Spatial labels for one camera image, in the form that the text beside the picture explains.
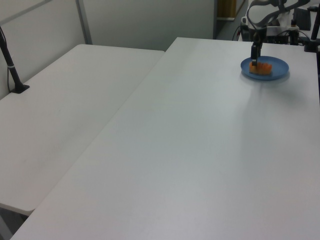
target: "white wall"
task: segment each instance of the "white wall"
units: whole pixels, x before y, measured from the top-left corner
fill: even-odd
[[[212,39],[215,0],[82,0],[95,45],[166,51],[177,37]]]
[[[23,83],[85,42],[75,0],[49,1],[1,27]],[[0,53],[0,99],[7,94],[7,64]]]

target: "table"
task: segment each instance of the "table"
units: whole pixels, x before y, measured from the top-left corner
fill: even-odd
[[[250,49],[176,39],[12,240],[317,239],[316,55],[265,44],[262,82]]]
[[[29,215],[164,54],[78,45],[0,101],[0,207]]]

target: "black stand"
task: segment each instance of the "black stand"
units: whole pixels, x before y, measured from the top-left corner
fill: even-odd
[[[2,31],[0,27],[0,48],[3,53],[4,59],[6,61],[6,64],[10,70],[11,76],[13,78],[13,81],[15,83],[15,89],[13,89],[11,92],[20,94],[27,90],[29,88],[28,85],[23,85],[22,82],[20,81],[19,75],[17,73],[17,70],[15,68],[14,62],[12,61],[12,58],[10,56],[8,47],[7,47],[7,41],[6,37],[4,35],[4,32]]]
[[[316,53],[318,51],[318,46],[320,45],[320,39],[317,39],[319,26],[320,26],[320,4],[317,8],[311,39],[308,39],[307,37],[301,37],[301,39],[304,42],[305,52]]]

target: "black cable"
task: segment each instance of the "black cable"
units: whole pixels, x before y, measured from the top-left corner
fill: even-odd
[[[240,28],[241,26],[238,26],[233,34],[233,37],[232,37],[232,41],[235,39],[235,35],[236,35],[236,32],[238,31],[238,29]]]
[[[276,37],[278,37],[279,35],[284,34],[284,33],[285,33],[285,35],[287,35],[287,33],[289,33],[289,32],[290,32],[290,30],[282,31],[278,35],[276,35]]]
[[[4,39],[5,44],[7,44],[7,39],[6,39],[6,36],[5,36],[5,34],[4,34],[4,31],[2,31],[1,26],[0,26],[0,33],[1,33],[1,35],[3,36],[3,39]]]
[[[308,40],[310,40],[310,37],[308,37],[308,35],[307,35],[307,34],[305,34],[304,32],[302,32],[302,31],[298,31],[298,33],[302,33],[303,35],[305,35],[305,36],[308,38]]]
[[[7,83],[7,85],[8,85],[8,91],[9,91],[9,93],[11,93],[11,90],[10,90],[10,87],[9,87],[9,68],[7,67],[6,69],[7,69],[7,70],[6,70],[6,71],[7,71],[7,72],[6,72],[6,73],[7,73],[7,81],[6,81],[6,83]]]

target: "plate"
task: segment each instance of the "plate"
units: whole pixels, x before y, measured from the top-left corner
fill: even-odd
[[[258,59],[259,62],[272,64],[271,74],[258,75],[258,74],[250,73],[249,63],[251,61],[252,60],[250,57],[243,60],[241,63],[241,69],[242,69],[242,74],[249,76],[250,78],[253,78],[253,79],[263,80],[263,81],[272,81],[272,80],[277,80],[284,77],[289,72],[289,65],[285,61],[272,56],[261,56]]]

